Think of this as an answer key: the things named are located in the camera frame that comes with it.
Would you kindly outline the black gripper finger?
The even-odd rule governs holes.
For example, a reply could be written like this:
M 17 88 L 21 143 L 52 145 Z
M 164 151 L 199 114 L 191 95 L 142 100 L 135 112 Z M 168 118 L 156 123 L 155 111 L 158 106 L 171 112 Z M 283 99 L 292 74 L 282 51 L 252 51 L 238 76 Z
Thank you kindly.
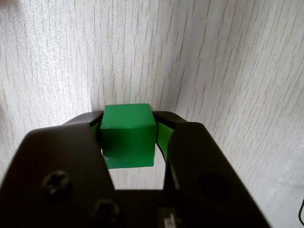
M 3 228 L 118 228 L 121 213 L 95 127 L 103 112 L 29 132 L 0 188 Z
M 167 149 L 188 228 L 267 228 L 269 223 L 205 126 L 154 111 L 173 130 Z

